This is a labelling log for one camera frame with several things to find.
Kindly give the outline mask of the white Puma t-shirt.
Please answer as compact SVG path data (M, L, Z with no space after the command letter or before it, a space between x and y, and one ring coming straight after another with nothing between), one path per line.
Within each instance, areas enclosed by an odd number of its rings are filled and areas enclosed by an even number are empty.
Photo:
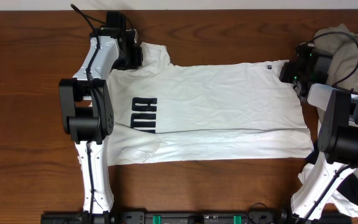
M300 101L279 74L283 61L171 63L143 43L143 65L114 70L108 164L304 158L313 148Z

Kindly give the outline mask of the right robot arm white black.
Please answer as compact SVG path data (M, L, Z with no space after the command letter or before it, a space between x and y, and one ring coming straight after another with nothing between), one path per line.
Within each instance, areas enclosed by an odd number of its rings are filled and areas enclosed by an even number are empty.
M311 50L284 64L280 81L291 83L298 97L324 111L318 158L279 223L317 222L342 181L358 168L358 93L325 82L331 54Z

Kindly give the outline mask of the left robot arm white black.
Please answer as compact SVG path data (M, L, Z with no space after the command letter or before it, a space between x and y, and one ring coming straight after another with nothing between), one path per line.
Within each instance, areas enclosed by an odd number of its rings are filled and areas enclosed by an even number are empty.
M60 80L63 129L78 152L85 189L83 210L88 215L108 214L114 203L107 165L107 144L114 127L107 76L114 69L141 64L135 29L102 27L90 34L89 51L80 69L72 78Z

